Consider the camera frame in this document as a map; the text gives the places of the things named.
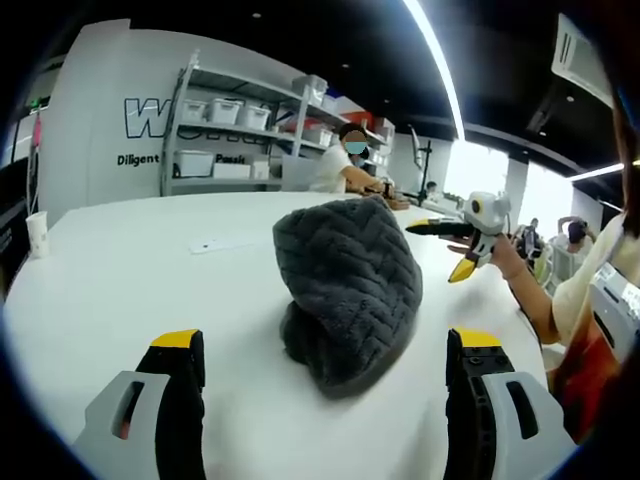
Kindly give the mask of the person's right hand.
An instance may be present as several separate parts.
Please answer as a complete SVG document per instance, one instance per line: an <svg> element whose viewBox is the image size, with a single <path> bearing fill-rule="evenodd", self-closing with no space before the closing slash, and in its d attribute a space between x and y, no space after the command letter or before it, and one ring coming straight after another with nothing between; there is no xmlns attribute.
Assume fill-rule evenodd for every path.
<svg viewBox="0 0 640 480"><path fill-rule="evenodd" d="M525 262L505 235L495 238L491 263L500 270L502 277L507 281L515 279L526 269Z"/></svg>

